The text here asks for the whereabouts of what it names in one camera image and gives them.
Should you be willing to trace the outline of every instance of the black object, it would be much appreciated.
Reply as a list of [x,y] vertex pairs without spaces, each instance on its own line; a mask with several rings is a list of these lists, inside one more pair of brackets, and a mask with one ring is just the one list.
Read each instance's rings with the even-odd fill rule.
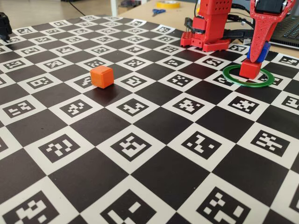
[[290,15],[280,22],[270,42],[299,48],[299,16]]
[[10,37],[9,34],[12,33],[8,16],[5,13],[0,12],[0,38],[4,41],[8,41]]
[[259,13],[280,14],[285,0],[259,0],[256,11]]

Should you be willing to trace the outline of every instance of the green ring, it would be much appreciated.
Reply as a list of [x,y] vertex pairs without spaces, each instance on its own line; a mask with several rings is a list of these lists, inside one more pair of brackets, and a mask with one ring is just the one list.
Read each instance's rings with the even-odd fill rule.
[[267,70],[265,69],[261,69],[261,73],[263,73],[264,75],[267,76],[267,81],[263,82],[263,83],[246,83],[246,82],[241,82],[239,81],[238,79],[235,79],[233,77],[231,77],[231,75],[229,74],[229,72],[232,70],[232,69],[238,69],[240,68],[241,65],[240,64],[237,64],[237,65],[231,65],[231,66],[228,66],[226,67],[224,70],[223,70],[223,75],[224,77],[233,82],[233,83],[236,83],[238,85],[243,85],[243,86],[247,86],[247,87],[265,87],[265,86],[268,86],[268,85],[271,85],[274,81],[275,81],[275,78],[274,76],[268,72]]

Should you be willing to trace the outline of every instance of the white square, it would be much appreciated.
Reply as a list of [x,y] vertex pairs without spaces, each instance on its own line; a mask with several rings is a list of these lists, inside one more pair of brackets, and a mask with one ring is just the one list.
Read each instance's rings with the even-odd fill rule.
[[96,47],[85,49],[84,51],[95,56],[101,56],[116,51],[116,49],[109,47],[107,45],[98,45]]
[[[132,176],[127,176],[108,193],[106,193],[99,200],[97,200],[95,203],[81,212],[81,216],[88,223],[108,224],[101,213],[128,190],[133,191],[134,194],[136,194],[148,206],[156,211],[156,213],[153,215],[153,217],[150,218],[147,224],[164,224],[167,223],[168,220],[174,215],[175,210],[172,207],[162,201],[158,196],[148,190],[135,178],[133,178]],[[127,221],[125,223],[133,224],[133,221],[131,219],[128,220],[127,218],[126,220]]]
[[143,26],[145,23],[146,23],[145,20],[134,19],[131,22],[125,23],[125,25],[131,26],[131,27],[140,27],[140,26]]
[[10,71],[22,69],[22,68],[25,68],[25,67],[28,67],[31,65],[33,65],[33,63],[31,61],[28,61],[24,57],[20,57],[17,59],[13,59],[13,60],[10,60],[7,62],[0,63],[0,70],[4,73],[7,73]]
[[[71,144],[69,140],[71,139],[74,143],[77,144],[75,148],[68,148],[63,149],[60,144],[63,144],[62,139],[67,140],[68,144]],[[41,149],[41,146],[48,145],[49,147],[54,147],[53,150],[44,150]],[[72,129],[70,126],[66,126],[65,128],[60,129],[57,132],[54,132],[53,134],[50,134],[34,143],[31,143],[30,145],[27,145],[24,147],[26,152],[31,156],[31,158],[37,163],[37,165],[43,170],[43,172],[46,175],[50,175],[51,173],[55,172],[56,170],[60,169],[61,167],[64,167],[65,165],[71,163],[78,157],[82,156],[83,154],[87,153],[89,150],[93,149],[94,146],[87,141],[85,138],[83,138],[80,134],[78,134],[74,129]],[[56,161],[52,162],[46,154],[54,154],[57,156]]]
[[282,215],[283,217],[286,217],[294,223],[299,223],[299,213],[291,208],[290,205],[294,200],[294,195],[298,193],[298,187],[299,174],[289,170],[271,205],[272,210]]
[[167,68],[174,69],[174,70],[180,70],[180,69],[192,64],[192,62],[190,62],[190,61],[187,61],[183,58],[179,58],[179,57],[175,57],[175,56],[169,56],[160,61],[157,61],[156,63],[159,65],[165,66]]
[[85,21],[93,21],[93,20],[98,20],[101,17],[98,17],[96,15],[85,15],[85,16],[81,16],[80,19],[83,19]]
[[171,44],[162,45],[154,49],[155,51],[159,51],[164,54],[174,55],[178,52],[185,50],[185,48],[177,47]]
[[37,30],[35,30],[32,27],[22,27],[22,28],[13,29],[13,32],[19,36],[22,36],[26,34],[36,33]]
[[247,55],[248,51],[249,51],[250,46],[246,46],[246,45],[241,45],[241,44],[235,44],[235,43],[231,43],[228,46],[227,51],[231,51],[231,52],[235,52],[235,53],[239,53],[242,55]]
[[220,70],[220,69],[227,67],[231,63],[231,61],[208,55],[208,56],[204,56],[204,57],[200,58],[199,60],[195,61],[195,63],[212,68],[212,69]]
[[0,105],[0,120],[4,125],[9,125],[44,109],[46,109],[46,107],[43,104],[41,104],[33,96],[27,95]]
[[3,88],[5,86],[14,84],[15,81],[12,80],[7,74],[3,73],[0,74],[0,88]]
[[78,28],[78,29],[72,29],[68,31],[71,34],[74,35],[82,35],[82,34],[88,34],[93,32],[91,29],[87,29],[87,28]]
[[[285,145],[280,143],[279,139],[277,138],[285,140]],[[238,141],[238,145],[243,146],[244,148],[269,160],[272,160],[288,169],[291,168],[299,153],[298,139],[295,139],[289,135],[286,135],[259,123],[254,123],[250,127],[250,129]]]
[[269,104],[237,92],[232,92],[225,97],[218,106],[247,119],[256,121],[268,108]]
[[271,62],[299,69],[299,58],[279,53]]
[[48,89],[60,83],[62,83],[62,81],[60,81],[58,78],[52,76],[49,73],[45,73],[20,81],[18,82],[18,85],[26,90],[29,94],[33,94],[35,92]]
[[[137,136],[137,138],[142,139],[142,144],[138,144],[136,141],[134,141],[133,136]],[[130,157],[133,160],[130,161],[120,154],[114,149],[114,145],[117,145],[119,149],[123,148],[123,150],[121,150],[123,155]],[[129,174],[137,170],[164,147],[164,143],[158,141],[134,125],[130,125],[97,146],[102,153],[108,156],[112,161],[114,161]]]
[[0,128],[0,142],[1,140],[4,143],[0,144],[0,160],[22,148],[17,139],[15,139],[6,127]]
[[221,86],[223,88],[232,90],[232,91],[235,91],[236,89],[238,89],[240,87],[239,85],[234,84],[233,82],[227,80],[223,76],[222,71],[217,71],[214,74],[208,76],[207,78],[205,78],[205,81],[207,81],[209,83],[213,83],[213,84],[218,85],[218,86]]
[[76,65],[79,65],[80,67],[82,67],[88,71],[90,71],[91,69],[94,69],[100,65],[109,66],[111,64],[113,64],[113,63],[104,58],[101,58],[101,57],[93,57],[93,58],[87,59],[85,61],[76,63]]
[[83,41],[87,41],[88,39],[82,36],[69,36],[63,39],[59,39],[60,41],[67,43],[67,44],[74,44],[74,43],[80,43]]
[[152,40],[168,44],[168,43],[172,43],[174,41],[178,41],[180,39],[177,37],[174,37],[174,36],[161,35],[161,36],[156,36],[156,37],[152,38]]
[[69,65],[73,64],[72,62],[64,59],[63,57],[57,57],[50,59],[48,61],[37,63],[36,66],[40,67],[46,72],[55,71]]
[[[80,108],[78,107],[79,105],[78,102],[80,105],[83,104],[83,106],[85,106],[88,109],[83,112],[80,112]],[[70,114],[67,114],[61,109],[64,108],[64,106],[69,109]],[[71,125],[76,121],[81,120],[102,108],[103,106],[101,106],[100,104],[94,102],[92,99],[88,98],[87,96],[80,94],[60,104],[56,104],[50,107],[49,110],[51,110],[54,114],[56,114],[66,124]]]
[[123,32],[129,33],[129,34],[132,34],[132,35],[139,35],[139,34],[143,34],[145,32],[148,32],[148,30],[147,29],[142,29],[142,28],[139,28],[139,27],[132,27],[132,28],[123,30]]
[[74,88],[80,93],[85,93],[87,91],[97,88],[95,85],[92,84],[90,73],[83,74],[76,78],[70,79],[64,83],[68,84],[70,87]]
[[76,25],[78,27],[92,27],[92,26],[97,25],[97,23],[91,22],[91,21],[85,21],[85,22],[75,23],[74,25]]
[[[198,151],[191,150],[186,148],[183,143],[186,142],[192,135],[198,133],[202,138],[201,141],[204,142],[206,140],[205,136],[213,139],[214,141],[220,143],[220,146],[216,149],[215,152],[211,152],[212,154],[207,158],[203,157]],[[189,147],[192,147],[192,143],[186,144]],[[199,166],[205,168],[206,170],[212,172],[214,168],[221,162],[221,160],[229,153],[229,151],[234,147],[235,143],[223,138],[220,135],[215,134],[214,132],[209,131],[208,129],[193,123],[186,130],[184,130],[180,135],[178,135],[174,140],[172,140],[168,146],[173,150],[177,151],[187,159],[195,162]]]
[[147,47],[144,47],[144,46],[137,45],[137,44],[133,44],[133,45],[130,45],[128,47],[124,47],[124,48],[119,49],[119,50],[122,51],[122,52],[128,53],[130,55],[135,55],[136,56],[136,55],[148,52],[151,49],[149,49]]
[[65,31],[63,29],[59,29],[59,28],[51,28],[51,29],[40,31],[40,32],[45,35],[54,35],[54,34],[63,33]]
[[[45,196],[50,203],[48,203],[48,201],[43,201],[43,198],[41,198],[40,195]],[[8,212],[13,211],[13,209],[23,204],[31,197],[33,197],[33,200],[36,202],[36,204],[45,208],[40,208],[39,210],[41,210],[41,212],[37,212],[39,211],[37,207],[37,211],[35,211],[37,214],[28,211],[27,217],[30,217],[30,219],[25,216],[27,220],[32,219],[32,221],[37,221],[37,219],[43,220],[47,218],[47,221],[50,221],[51,224],[61,224],[69,223],[79,214],[73,205],[68,201],[68,199],[63,195],[63,193],[61,193],[55,184],[50,180],[50,178],[46,176],[0,205],[0,223],[6,223],[3,216]],[[47,212],[49,207],[55,208],[57,211],[56,217],[49,217],[50,214],[52,214],[52,212]],[[26,209],[28,209],[28,203],[22,206],[20,210],[26,211]]]
[[210,173],[209,176],[199,185],[199,187],[196,188],[191,196],[178,209],[178,213],[192,224],[210,223],[196,210],[209,196],[209,194],[215,187],[224,191],[230,197],[234,198],[250,209],[250,212],[246,216],[243,224],[262,223],[266,218],[266,215],[269,211],[268,206],[247,195],[240,189],[219,178],[213,173]]
[[132,124],[153,112],[158,107],[158,105],[135,94],[128,95],[116,101],[115,103],[106,106],[108,110]]
[[157,28],[152,29],[151,31],[155,32],[155,33],[158,33],[158,34],[161,34],[161,35],[164,35],[164,34],[172,33],[174,30],[175,30],[175,28],[173,28],[173,27],[168,27],[168,26],[165,26],[165,25],[159,25]]
[[141,75],[137,72],[132,72],[125,76],[122,76],[114,81],[115,84],[131,91],[137,92],[146,86],[153,84],[155,80]]
[[281,91],[271,105],[299,115],[299,96]]
[[4,53],[7,53],[7,52],[11,52],[13,50],[11,50],[10,48],[6,47],[6,46],[0,46],[0,55],[1,54],[4,54]]
[[65,55],[70,55],[70,54],[79,52],[79,51],[81,51],[81,49],[79,49],[75,46],[72,46],[72,45],[64,45],[62,47],[50,49],[49,51],[53,52],[54,54],[58,55],[59,57],[62,57]]
[[33,42],[34,44],[42,44],[42,43],[49,43],[56,41],[57,39],[52,37],[52,36],[40,36],[40,37],[35,37],[32,39],[29,39],[29,41]]
[[182,92],[187,91],[200,81],[201,79],[187,75],[180,71],[174,71],[171,74],[159,80],[160,83],[163,83]]
[[142,43],[144,41],[148,41],[150,39],[147,38],[147,37],[144,37],[144,36],[133,35],[133,36],[127,36],[125,38],[122,38],[122,40],[126,41],[126,42],[129,42],[129,43],[132,43],[132,44],[139,44],[139,43]]
[[17,53],[18,55],[20,55],[22,57],[27,57],[27,56],[30,56],[30,55],[35,55],[37,53],[44,52],[44,51],[46,51],[45,48],[42,48],[39,45],[35,45],[35,46],[15,50],[15,53]]
[[49,22],[50,25],[59,28],[59,27],[67,27],[72,25],[72,23],[68,22],[67,20],[59,20],[54,22]]
[[116,33],[120,32],[120,30],[108,27],[108,28],[96,30],[96,32],[103,34],[103,35],[110,35],[110,34],[116,34]]
[[119,25],[122,25],[122,23],[115,22],[115,21],[108,21],[108,22],[100,23],[100,25],[104,27],[117,27]]
[[118,20],[122,20],[123,18],[118,16],[104,16],[103,19],[110,20],[110,21],[118,21]]
[[90,40],[94,41],[94,42],[97,42],[97,43],[100,43],[100,44],[106,44],[106,43],[111,43],[111,42],[117,41],[119,39],[115,38],[113,36],[105,35],[105,36],[95,37],[95,38],[90,39]]
[[[178,107],[181,109],[174,107],[174,105],[178,104],[180,105]],[[203,99],[183,92],[174,99],[168,101],[162,107],[195,122],[209,112],[214,106],[214,104],[211,104]]]
[[19,43],[19,42],[22,42],[22,41],[25,41],[25,40],[26,39],[22,36],[13,36],[8,41],[0,40],[0,43],[2,43],[3,45],[9,45],[9,44],[12,44],[12,43]]
[[142,69],[150,64],[152,64],[153,62],[137,57],[137,56],[133,56],[133,57],[129,57],[126,58],[125,60],[122,60],[120,62],[117,62],[117,65],[120,65],[126,69],[129,69],[131,71],[137,71],[139,69]]

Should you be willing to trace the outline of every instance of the desk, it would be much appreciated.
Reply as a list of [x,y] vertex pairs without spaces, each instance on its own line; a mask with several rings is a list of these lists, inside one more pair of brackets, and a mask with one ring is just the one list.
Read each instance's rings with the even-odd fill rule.
[[[151,1],[147,2],[146,4],[143,4],[136,8],[133,8],[125,13],[120,14],[119,16],[124,17],[124,18],[130,18],[130,19],[146,20],[148,22],[160,23],[160,24],[164,24],[166,26],[174,27],[179,30],[185,30],[184,19],[185,19],[185,17],[193,18],[194,3],[180,2],[181,8],[167,9],[166,13],[162,13],[162,14],[159,14],[159,15],[153,17],[152,9],[156,8],[157,1],[159,1],[159,0],[151,0]],[[233,9],[231,13],[233,14],[233,12],[246,13],[246,12],[244,12],[242,10],[238,10],[238,9]],[[243,27],[240,25],[240,23],[230,23],[230,24],[226,25],[226,28],[242,29],[242,28],[249,28],[249,26],[245,25]],[[299,55],[298,50],[281,47],[278,45],[272,45],[271,51],[283,53],[286,55],[291,55],[294,57],[298,57],[298,55]]]

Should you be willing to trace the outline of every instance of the black cable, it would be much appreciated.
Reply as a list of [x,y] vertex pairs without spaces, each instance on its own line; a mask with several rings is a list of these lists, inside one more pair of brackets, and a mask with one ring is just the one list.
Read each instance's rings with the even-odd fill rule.
[[81,12],[79,9],[77,9],[71,2],[70,2],[70,0],[69,0],[69,3],[78,11],[78,12],[80,12],[83,16],[85,16],[84,15],[84,13],[83,12]]

